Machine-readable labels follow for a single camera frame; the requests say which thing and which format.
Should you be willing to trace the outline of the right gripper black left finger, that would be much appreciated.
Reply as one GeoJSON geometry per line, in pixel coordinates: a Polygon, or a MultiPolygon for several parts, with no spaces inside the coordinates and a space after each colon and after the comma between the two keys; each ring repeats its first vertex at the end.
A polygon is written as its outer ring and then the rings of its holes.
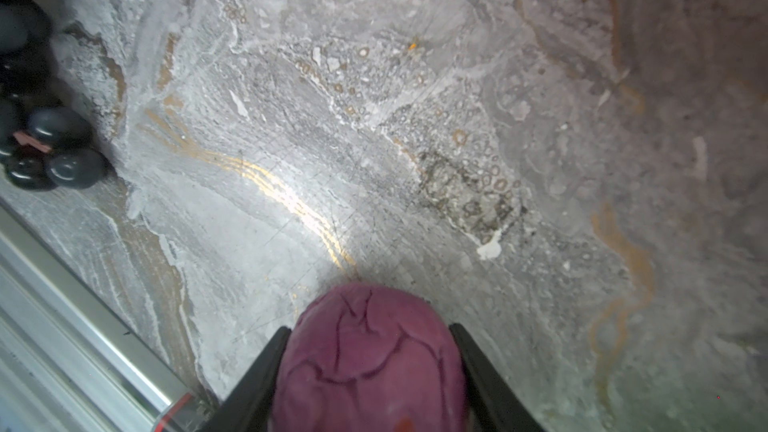
{"type": "Polygon", "coordinates": [[[280,364],[292,330],[280,327],[237,383],[202,432],[265,432],[269,430],[280,364]]]}

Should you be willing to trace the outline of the black fake grape bunch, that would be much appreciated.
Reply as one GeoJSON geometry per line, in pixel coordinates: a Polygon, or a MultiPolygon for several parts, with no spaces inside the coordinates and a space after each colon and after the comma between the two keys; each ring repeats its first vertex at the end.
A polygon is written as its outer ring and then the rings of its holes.
{"type": "Polygon", "coordinates": [[[49,11],[37,0],[1,0],[1,171],[26,191],[84,190],[110,164],[91,122],[57,91],[49,11]]]}

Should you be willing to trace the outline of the purple fake fruit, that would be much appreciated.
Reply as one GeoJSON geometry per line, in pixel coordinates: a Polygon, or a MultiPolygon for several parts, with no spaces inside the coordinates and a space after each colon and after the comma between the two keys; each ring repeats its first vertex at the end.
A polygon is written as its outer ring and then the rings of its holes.
{"type": "Polygon", "coordinates": [[[466,379],[448,326],[423,299],[337,286],[300,316],[277,375],[274,431],[463,431],[466,379]]]}

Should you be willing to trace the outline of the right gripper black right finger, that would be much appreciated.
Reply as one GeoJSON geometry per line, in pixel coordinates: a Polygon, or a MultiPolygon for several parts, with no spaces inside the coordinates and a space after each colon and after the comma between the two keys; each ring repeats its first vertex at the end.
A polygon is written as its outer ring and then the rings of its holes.
{"type": "Polygon", "coordinates": [[[460,351],[467,398],[482,431],[545,432],[502,378],[468,330],[453,323],[449,330],[460,351]]]}

